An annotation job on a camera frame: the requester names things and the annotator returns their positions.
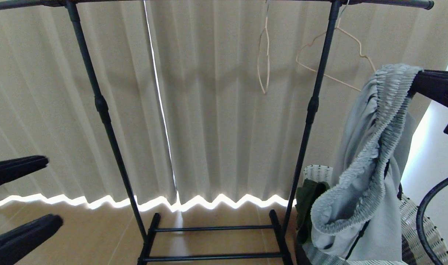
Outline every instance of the garment rack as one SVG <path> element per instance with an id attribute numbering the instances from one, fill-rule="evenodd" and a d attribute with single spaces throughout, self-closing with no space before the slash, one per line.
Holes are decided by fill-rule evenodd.
<path id="1" fill-rule="evenodd" d="M 303 138 L 301 141 L 301 147 L 299 150 L 298 161 L 296 163 L 296 169 L 293 176 L 293 184 L 291 187 L 291 193 L 289 195 L 288 206 L 283 220 L 283 225 L 280 225 L 278 216 L 274 210 L 269 213 L 271 225 L 247 225 L 247 226 L 215 226 L 215 227 L 189 227 L 189 228 L 159 228 L 160 214 L 155 213 L 152 222 L 150 224 L 148 233 L 145 230 L 143 221 L 140 217 L 139 210 L 137 208 L 137 202 L 134 199 L 134 193 L 129 181 L 128 173 L 124 165 L 123 157 L 121 156 L 118 141 L 111 125 L 111 118 L 108 113 L 108 104 L 103 97 L 100 86 L 96 79 L 95 70 L 93 68 L 92 61 L 88 52 L 85 37 L 83 34 L 80 16 L 77 11 L 77 4 L 84 2 L 96 2 L 96 1 L 112 1 L 112 0 L 8 0 L 0 2 L 0 10 L 7 10 L 18 7 L 31 7 L 31 6 L 49 6 L 49 7 L 66 7 L 69 12 L 75 35 L 78 41 L 78 45 L 82 54 L 82 58 L 85 64 L 85 68 L 90 80 L 90 84 L 95 96 L 95 106 L 100 114 L 100 118 L 105 127 L 108 140 L 110 141 L 113 154 L 120 170 L 121 178 L 126 189 L 126 192 L 131 202 L 131 207 L 134 212 L 134 217 L 139 226 L 141 236 L 143 238 L 143 248 L 138 258 L 138 265 L 146 265 L 148 262 L 159 261 L 190 261 L 190 260 L 216 260 L 216 259 L 250 259 L 250 258 L 281 258 L 284 265 L 293 265 L 291 254 L 286 245 L 285 234 L 288 229 L 289 217 L 291 215 L 291 209 L 293 205 L 294 196 L 296 194 L 296 188 L 298 186 L 299 176 L 303 166 L 304 156 L 309 142 L 309 134 L 314 122 L 315 114 L 319 107 L 319 93 L 322 85 L 325 67 L 327 65 L 328 54 L 330 46 L 332 44 L 332 38 L 334 35 L 335 24 L 338 18 L 340 7 L 347 3 L 347 0 L 312 0 L 312 1 L 326 1 L 331 2 L 330 12 L 328 15 L 327 33 L 325 35 L 322 55 L 320 56 L 319 68 L 317 71 L 317 77 L 314 85 L 313 95 L 307 106 L 307 116 L 305 121 Z M 418 7 L 429 10 L 433 7 L 434 2 L 431 0 L 351 0 L 349 4 L 359 3 L 374 3 L 374 4 L 386 4 L 406 7 Z M 178 257 L 151 257 L 150 251 L 157 233 L 165 232 L 185 232 L 185 231 L 210 231 L 210 230 L 247 230 L 247 229 L 273 229 L 280 249 L 279 252 L 267 252 L 267 253 L 242 253 L 242 254 L 216 254 L 216 255 L 189 255 Z"/>

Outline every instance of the woven basket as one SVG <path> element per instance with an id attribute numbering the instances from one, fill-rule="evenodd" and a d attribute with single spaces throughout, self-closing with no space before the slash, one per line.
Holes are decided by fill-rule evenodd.
<path id="1" fill-rule="evenodd" d="M 305 179 L 310 179 L 317 182 L 327 182 L 330 183 L 330 178 L 332 176 L 333 168 L 328 166 L 311 165 L 304 169 Z M 402 195 L 402 200 L 399 201 L 399 209 L 401 211 L 401 225 L 402 225 L 402 236 L 407 240 L 408 247 L 404 246 L 402 249 L 402 260 L 409 265 L 429 265 L 433 264 L 430 260 L 424 248 L 422 247 L 419 236 L 417 236 L 416 229 L 416 215 L 417 206 L 404 194 Z M 424 230 L 426 232 L 427 240 L 430 246 L 433 248 L 434 252 L 440 258 L 444 265 L 448 265 L 448 250 L 446 248 L 445 241 L 438 232 L 437 227 L 430 220 L 429 217 L 424 217 Z M 313 265 L 326 264 L 327 254 L 321 252 L 307 253 L 308 258 L 311 260 Z M 350 265 L 368 265 L 368 264 L 379 264 L 379 265 L 393 265 L 402 264 L 400 262 L 387 262 L 387 261 L 346 261 L 342 258 L 338 258 L 337 264 L 350 264 Z"/>

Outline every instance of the dark green garment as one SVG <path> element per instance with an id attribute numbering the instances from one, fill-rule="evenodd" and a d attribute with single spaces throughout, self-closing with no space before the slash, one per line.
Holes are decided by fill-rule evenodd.
<path id="1" fill-rule="evenodd" d="M 330 187 L 328 183 L 304 180 L 303 186 L 296 190 L 296 241 L 302 245 L 311 240 L 311 207 L 315 199 Z"/>

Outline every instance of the beige curtain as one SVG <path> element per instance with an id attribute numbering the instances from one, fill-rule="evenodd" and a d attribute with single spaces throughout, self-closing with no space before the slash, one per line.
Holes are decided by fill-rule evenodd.
<path id="1" fill-rule="evenodd" d="M 182 201 L 287 198 L 312 95 L 315 73 L 296 64 L 303 43 L 325 31 L 330 4 L 272 1 L 268 18 L 270 85 L 261 91 L 256 71 L 264 1 L 147 1 L 172 165 Z M 359 4 L 349 6 L 342 28 L 363 52 L 382 64 L 426 69 L 448 64 L 448 0 L 430 10 Z M 323 38 L 301 54 L 317 68 Z M 266 40 L 260 69 L 266 80 Z M 327 73 L 361 88 L 372 74 L 357 57 L 358 44 L 335 33 Z M 325 79 L 305 165 L 331 165 L 348 111 L 358 92 Z M 428 100 L 416 96 L 417 121 Z"/>
<path id="2" fill-rule="evenodd" d="M 79 4 L 100 88 L 139 203 L 176 200 L 140 1 Z M 8 195 L 127 198 L 65 8 L 0 11 L 0 160 L 46 155 L 49 167 Z"/>
<path id="3" fill-rule="evenodd" d="M 224 193 L 238 200 L 288 196 L 315 73 L 297 50 L 325 31 L 330 4 L 272 1 L 270 85 L 256 74 L 264 1 L 141 1 L 79 4 L 100 87 L 108 100 L 133 190 L 184 203 Z M 448 64 L 448 0 L 430 10 L 349 6 L 342 28 L 358 37 L 376 67 Z M 301 54 L 316 68 L 323 38 Z M 152 58 L 157 66 L 155 86 Z M 260 57 L 266 79 L 266 41 Z M 372 71 L 358 45 L 335 33 L 327 73 L 361 88 Z M 162 122 L 158 91 L 162 98 Z M 331 165 L 358 92 L 325 79 L 305 165 Z M 428 100 L 416 96 L 417 121 Z M 170 141 L 168 152 L 167 138 Z M 9 194 L 126 198 L 75 35 L 64 8 L 0 11 L 0 160 L 44 154 L 47 169 L 0 187 Z"/>

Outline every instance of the white wall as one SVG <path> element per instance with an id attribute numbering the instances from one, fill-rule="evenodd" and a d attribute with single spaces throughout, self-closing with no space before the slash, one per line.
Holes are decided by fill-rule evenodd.
<path id="1" fill-rule="evenodd" d="M 448 108 L 432 101 L 414 133 L 402 187 L 417 204 L 433 186 L 448 177 L 448 135 L 443 133 L 446 124 Z M 426 214 L 448 246 L 448 186 L 431 200 Z"/>

